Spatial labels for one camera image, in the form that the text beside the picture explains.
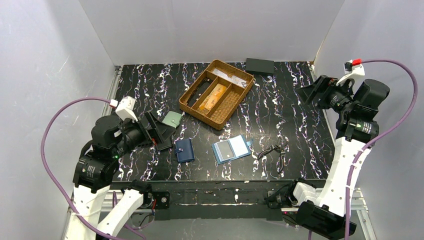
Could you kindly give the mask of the light blue card holder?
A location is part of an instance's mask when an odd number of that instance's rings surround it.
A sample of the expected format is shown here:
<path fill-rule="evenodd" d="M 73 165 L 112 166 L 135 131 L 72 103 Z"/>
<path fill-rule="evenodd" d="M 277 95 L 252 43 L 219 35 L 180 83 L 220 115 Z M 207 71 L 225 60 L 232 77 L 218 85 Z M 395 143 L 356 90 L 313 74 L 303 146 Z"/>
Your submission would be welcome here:
<path fill-rule="evenodd" d="M 212 144 L 212 150 L 218 165 L 246 157 L 252 153 L 253 140 L 247 141 L 244 135 L 238 135 Z"/>

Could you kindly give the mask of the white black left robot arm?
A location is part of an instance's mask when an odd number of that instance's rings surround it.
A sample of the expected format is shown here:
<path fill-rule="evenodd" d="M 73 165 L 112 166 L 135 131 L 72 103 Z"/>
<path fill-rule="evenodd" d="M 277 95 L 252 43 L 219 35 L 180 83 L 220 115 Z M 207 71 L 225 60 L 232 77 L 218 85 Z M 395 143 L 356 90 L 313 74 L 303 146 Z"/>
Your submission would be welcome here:
<path fill-rule="evenodd" d="M 117 115 L 103 116 L 95 122 L 92 139 L 81 150 L 73 176 L 73 214 L 65 234 L 67 240 L 111 239 L 136 210 L 154 212 L 169 207 L 167 191 L 153 191 L 150 183 L 134 180 L 122 189 L 121 199 L 113 203 L 109 214 L 100 219 L 120 158 L 136 148 L 166 150 L 172 146 L 179 120 L 167 124 L 151 112 L 144 117 L 148 124 L 131 110 L 120 110 Z"/>

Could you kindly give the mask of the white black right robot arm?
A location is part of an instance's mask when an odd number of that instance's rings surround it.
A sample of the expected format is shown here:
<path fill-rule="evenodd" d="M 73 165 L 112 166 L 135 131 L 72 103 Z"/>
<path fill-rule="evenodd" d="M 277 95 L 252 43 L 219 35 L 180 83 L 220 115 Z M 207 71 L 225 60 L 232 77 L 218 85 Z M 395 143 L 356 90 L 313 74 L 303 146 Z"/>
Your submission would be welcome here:
<path fill-rule="evenodd" d="M 390 88 L 384 83 L 365 79 L 353 92 L 354 80 L 337 83 L 336 78 L 321 75 L 311 85 L 296 89 L 305 104 L 313 103 L 323 110 L 338 113 L 335 153 L 321 191 L 304 179 L 293 182 L 289 199 L 298 206 L 296 224 L 329 240 L 352 235 L 356 224 L 347 219 L 348 205 L 362 164 L 370 153 L 372 139 L 379 134 L 374 121 L 380 104 Z"/>

